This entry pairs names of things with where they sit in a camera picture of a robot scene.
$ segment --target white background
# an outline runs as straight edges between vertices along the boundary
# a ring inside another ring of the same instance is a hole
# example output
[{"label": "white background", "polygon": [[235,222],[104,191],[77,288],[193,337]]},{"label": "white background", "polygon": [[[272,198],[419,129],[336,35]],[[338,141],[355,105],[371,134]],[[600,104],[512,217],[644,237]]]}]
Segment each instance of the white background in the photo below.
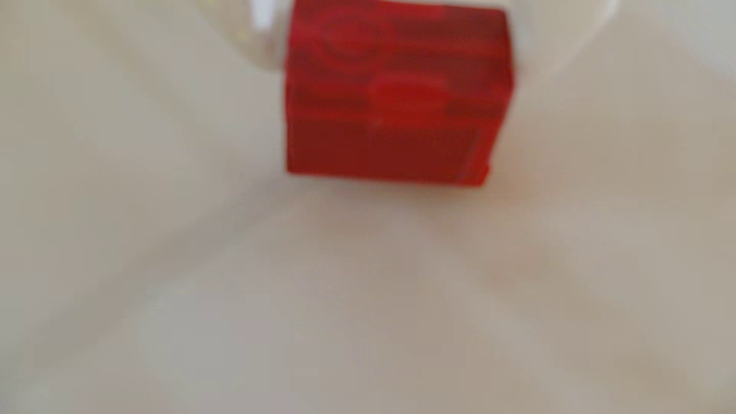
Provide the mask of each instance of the white background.
[{"label": "white background", "polygon": [[3,1],[4,413],[727,412],[736,85],[643,10],[463,191],[287,176],[190,7]]}]

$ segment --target red plastic block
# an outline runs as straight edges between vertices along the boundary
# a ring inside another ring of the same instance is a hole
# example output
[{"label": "red plastic block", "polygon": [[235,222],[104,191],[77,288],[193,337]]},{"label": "red plastic block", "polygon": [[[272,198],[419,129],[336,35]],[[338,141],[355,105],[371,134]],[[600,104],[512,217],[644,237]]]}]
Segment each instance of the red plastic block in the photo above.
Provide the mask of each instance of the red plastic block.
[{"label": "red plastic block", "polygon": [[513,89],[502,10],[296,0],[288,169],[480,185]]}]

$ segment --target red lego brick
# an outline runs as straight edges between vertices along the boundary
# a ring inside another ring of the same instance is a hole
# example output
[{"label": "red lego brick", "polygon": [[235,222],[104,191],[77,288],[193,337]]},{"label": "red lego brick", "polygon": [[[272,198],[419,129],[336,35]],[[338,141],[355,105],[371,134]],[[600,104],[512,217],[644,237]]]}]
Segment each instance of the red lego brick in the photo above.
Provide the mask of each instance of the red lego brick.
[{"label": "red lego brick", "polygon": [[288,170],[481,185],[513,89],[503,10],[296,0]]}]

